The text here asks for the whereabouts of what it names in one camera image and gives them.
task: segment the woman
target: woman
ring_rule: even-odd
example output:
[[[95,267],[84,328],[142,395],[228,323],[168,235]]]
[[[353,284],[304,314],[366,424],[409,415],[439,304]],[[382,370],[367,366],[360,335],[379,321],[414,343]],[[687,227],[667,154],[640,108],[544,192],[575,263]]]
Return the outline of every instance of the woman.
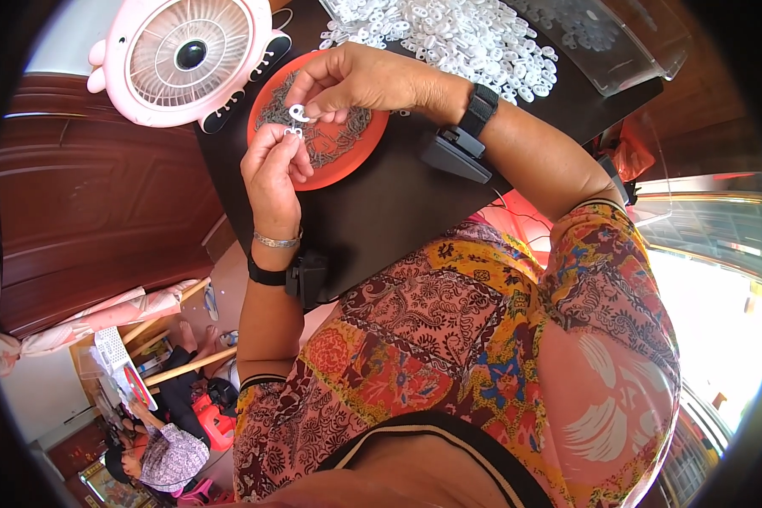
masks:
[[[193,360],[203,359],[214,352],[218,337],[216,327],[206,329],[203,348],[197,349],[192,327],[180,322],[181,342],[164,369],[170,370]],[[138,399],[130,401],[130,412],[141,421],[123,420],[124,428],[137,432],[135,442],[119,434],[123,449],[111,446],[105,453],[105,466],[116,480],[130,483],[137,479],[155,490],[172,493],[183,489],[209,460],[209,436],[192,408],[192,384],[198,381],[195,371],[189,371],[158,385],[160,393],[154,395],[158,413],[147,409]],[[166,412],[169,412],[169,423]]]
[[[302,67],[286,102],[325,122],[359,106],[456,125],[471,90],[347,43]],[[547,270],[475,218],[350,290],[301,351],[299,302],[250,282],[240,500],[605,508],[646,493],[671,440],[680,370],[639,234],[604,170],[555,128],[500,101],[480,141],[554,222]],[[313,174],[304,144],[264,126],[240,167],[255,231],[297,238],[291,178]],[[257,239],[251,249],[266,271],[294,253]]]

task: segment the slipper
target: slipper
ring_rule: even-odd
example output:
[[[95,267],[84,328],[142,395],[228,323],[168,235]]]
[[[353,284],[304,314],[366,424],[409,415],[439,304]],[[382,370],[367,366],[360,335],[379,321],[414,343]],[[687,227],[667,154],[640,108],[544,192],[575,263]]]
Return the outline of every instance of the slipper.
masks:
[[[218,303],[214,300],[214,287],[211,280],[203,289],[203,306],[209,311],[209,317],[212,321],[220,319],[218,315]]]
[[[240,332],[237,330],[231,330],[220,336],[220,343],[226,348],[230,348],[237,345],[237,339],[240,337]]]

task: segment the fan grille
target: fan grille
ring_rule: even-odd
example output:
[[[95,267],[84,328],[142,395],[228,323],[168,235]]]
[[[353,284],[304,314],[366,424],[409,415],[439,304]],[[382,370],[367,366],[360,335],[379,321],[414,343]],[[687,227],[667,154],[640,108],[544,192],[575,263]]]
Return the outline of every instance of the fan grille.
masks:
[[[145,102],[182,107],[225,83],[250,44],[250,16],[234,0],[178,0],[134,39],[128,76]]]

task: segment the brown wooden wall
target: brown wooden wall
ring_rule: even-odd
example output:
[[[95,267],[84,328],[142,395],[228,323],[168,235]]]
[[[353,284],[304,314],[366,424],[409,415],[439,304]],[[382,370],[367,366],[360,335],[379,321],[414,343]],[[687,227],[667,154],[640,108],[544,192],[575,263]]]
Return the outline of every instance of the brown wooden wall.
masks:
[[[665,0],[694,41],[663,94],[645,107],[654,122],[669,177],[762,171],[762,148],[740,91],[710,36],[682,0]],[[662,176],[662,168],[642,179]]]
[[[2,124],[0,325],[18,337],[212,269],[223,209],[191,126],[134,125],[86,79],[25,76]]]

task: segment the black wrist strap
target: black wrist strap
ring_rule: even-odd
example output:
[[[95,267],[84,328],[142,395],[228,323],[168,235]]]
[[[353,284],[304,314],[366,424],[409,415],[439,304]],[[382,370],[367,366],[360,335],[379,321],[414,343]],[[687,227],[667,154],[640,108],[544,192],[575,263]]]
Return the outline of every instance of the black wrist strap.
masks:
[[[268,271],[259,268],[254,262],[254,258],[251,257],[251,251],[249,250],[245,254],[248,259],[248,278],[254,282],[265,286],[284,286],[285,285],[285,271]]]
[[[469,108],[460,120],[458,127],[466,131],[472,137],[478,137],[488,119],[497,112],[497,104],[500,97],[497,92],[488,86],[475,84],[474,90],[469,96]]]

